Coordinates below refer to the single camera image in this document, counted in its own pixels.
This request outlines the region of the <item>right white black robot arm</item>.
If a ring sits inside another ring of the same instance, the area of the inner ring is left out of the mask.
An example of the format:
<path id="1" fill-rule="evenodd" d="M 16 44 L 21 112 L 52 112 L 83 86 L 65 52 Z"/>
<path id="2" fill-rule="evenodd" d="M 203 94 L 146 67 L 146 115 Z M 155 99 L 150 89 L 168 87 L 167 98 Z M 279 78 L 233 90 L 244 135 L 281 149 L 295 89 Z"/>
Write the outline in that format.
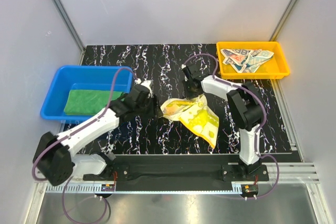
<path id="1" fill-rule="evenodd" d="M 250 180 L 261 166 L 259 136 L 266 123 L 266 110 L 257 89 L 251 82 L 234 83 L 202 74 L 195 66 L 182 66 L 183 86 L 188 99 L 208 93 L 228 102 L 236 127 L 239 128 L 239 176 Z"/>

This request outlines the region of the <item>green microfiber towel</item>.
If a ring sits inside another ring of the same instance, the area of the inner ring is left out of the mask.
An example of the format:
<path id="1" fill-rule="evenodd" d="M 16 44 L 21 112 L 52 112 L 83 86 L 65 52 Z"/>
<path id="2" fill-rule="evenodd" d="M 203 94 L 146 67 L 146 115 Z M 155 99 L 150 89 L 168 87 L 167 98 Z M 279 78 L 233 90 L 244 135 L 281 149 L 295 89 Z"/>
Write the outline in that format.
<path id="1" fill-rule="evenodd" d="M 110 91 L 71 90 L 64 108 L 66 115 L 95 115 L 106 107 Z"/>

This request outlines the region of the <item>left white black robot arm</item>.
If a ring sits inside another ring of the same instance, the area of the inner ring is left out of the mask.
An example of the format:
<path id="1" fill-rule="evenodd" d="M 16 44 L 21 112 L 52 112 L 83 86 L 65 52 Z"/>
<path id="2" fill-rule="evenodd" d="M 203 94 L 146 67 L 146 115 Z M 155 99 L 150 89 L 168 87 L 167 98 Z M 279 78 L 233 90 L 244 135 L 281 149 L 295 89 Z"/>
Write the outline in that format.
<path id="1" fill-rule="evenodd" d="M 162 111 L 150 80 L 136 84 L 129 93 L 110 102 L 107 108 L 76 127 L 57 135 L 47 132 L 40 138 L 33 158 L 33 170 L 43 181 L 58 186 L 70 177 L 84 180 L 113 178 L 113 158 L 103 153 L 80 155 L 78 152 L 100 137 L 137 116 L 159 118 Z"/>

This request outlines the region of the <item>lime green patterned towel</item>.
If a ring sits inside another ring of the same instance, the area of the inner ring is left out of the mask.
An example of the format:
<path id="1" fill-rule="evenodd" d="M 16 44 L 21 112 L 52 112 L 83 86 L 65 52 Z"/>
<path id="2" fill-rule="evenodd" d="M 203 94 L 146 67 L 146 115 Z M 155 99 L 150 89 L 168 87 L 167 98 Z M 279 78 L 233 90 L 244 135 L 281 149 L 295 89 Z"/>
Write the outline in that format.
<path id="1" fill-rule="evenodd" d="M 161 105 L 163 117 L 181 122 L 189 131 L 203 138 L 215 148 L 219 117 L 208 107 L 207 98 L 201 94 L 192 99 L 168 99 Z"/>

